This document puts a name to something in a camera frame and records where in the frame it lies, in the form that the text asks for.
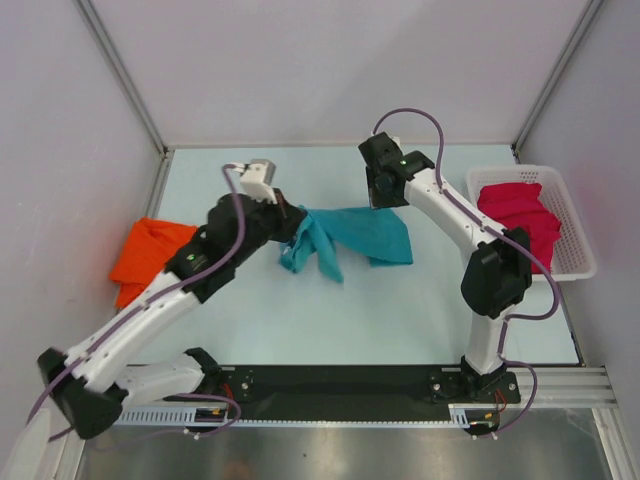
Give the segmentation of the white plastic basket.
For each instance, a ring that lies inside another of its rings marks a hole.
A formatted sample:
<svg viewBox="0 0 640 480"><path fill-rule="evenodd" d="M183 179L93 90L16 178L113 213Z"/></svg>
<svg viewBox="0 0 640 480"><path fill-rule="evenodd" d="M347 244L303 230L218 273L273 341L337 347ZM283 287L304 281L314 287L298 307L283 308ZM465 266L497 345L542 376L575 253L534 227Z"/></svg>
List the white plastic basket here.
<svg viewBox="0 0 640 480"><path fill-rule="evenodd" d="M561 222L560 239L554 243L550 273L556 282L592 278L597 264L589 241L561 174L547 166L514 164L476 167L467 171L470 201L477 204L481 190L503 183L538 183L542 205Z"/></svg>

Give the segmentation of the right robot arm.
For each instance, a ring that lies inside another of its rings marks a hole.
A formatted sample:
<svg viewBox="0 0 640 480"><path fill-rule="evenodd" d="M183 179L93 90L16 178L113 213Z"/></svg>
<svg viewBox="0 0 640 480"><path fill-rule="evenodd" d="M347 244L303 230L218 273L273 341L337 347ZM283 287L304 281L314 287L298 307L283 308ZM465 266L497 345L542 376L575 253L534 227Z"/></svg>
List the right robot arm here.
<svg viewBox="0 0 640 480"><path fill-rule="evenodd" d="M460 249L466 262L461 295L472 312L470 339L460 364L461 388L473 401L486 400L506 373L502 348L507 316L532 284L527 234L482 218L432 160L420 151L403 152L386 133L369 137L358 150L373 208L412 206Z"/></svg>

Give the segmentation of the teal t-shirt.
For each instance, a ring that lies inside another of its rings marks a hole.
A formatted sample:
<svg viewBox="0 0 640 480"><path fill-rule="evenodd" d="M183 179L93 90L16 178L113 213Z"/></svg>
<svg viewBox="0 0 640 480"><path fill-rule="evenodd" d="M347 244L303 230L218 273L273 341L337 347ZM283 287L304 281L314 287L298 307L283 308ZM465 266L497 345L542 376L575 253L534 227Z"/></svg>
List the teal t-shirt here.
<svg viewBox="0 0 640 480"><path fill-rule="evenodd" d="M328 279L343 283L336 246L360 254L369 265L405 266L414 262L409 231L404 221L390 209L356 207L308 209L294 237L281 244L279 264L298 274L312 256Z"/></svg>

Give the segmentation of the orange t-shirt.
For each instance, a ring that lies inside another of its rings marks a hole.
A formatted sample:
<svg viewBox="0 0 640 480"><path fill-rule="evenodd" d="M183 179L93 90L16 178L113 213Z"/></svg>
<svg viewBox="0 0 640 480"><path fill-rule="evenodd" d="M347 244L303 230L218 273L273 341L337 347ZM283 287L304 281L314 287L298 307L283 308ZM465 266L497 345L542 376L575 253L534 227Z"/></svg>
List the orange t-shirt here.
<svg viewBox="0 0 640 480"><path fill-rule="evenodd" d="M149 217L136 221L109 274L109 279L118 286L116 308L127 307L140 295L197 229L195 225Z"/></svg>

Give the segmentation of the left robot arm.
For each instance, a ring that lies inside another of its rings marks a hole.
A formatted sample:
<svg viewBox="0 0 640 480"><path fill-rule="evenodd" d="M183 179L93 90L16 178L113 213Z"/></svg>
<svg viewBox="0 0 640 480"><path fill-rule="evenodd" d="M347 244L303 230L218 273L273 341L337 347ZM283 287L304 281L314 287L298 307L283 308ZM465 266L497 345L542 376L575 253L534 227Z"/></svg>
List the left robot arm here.
<svg viewBox="0 0 640 480"><path fill-rule="evenodd" d="M306 217L282 194L273 203L244 194L221 197L206 224L108 324L65 352L43 352L37 364L45 393L71 429L88 440L108 430L130 406L191 395L207 400L222 392L221 367L200 347L164 363L130 361L175 320L231 282L239 266L266 243L293 240Z"/></svg>

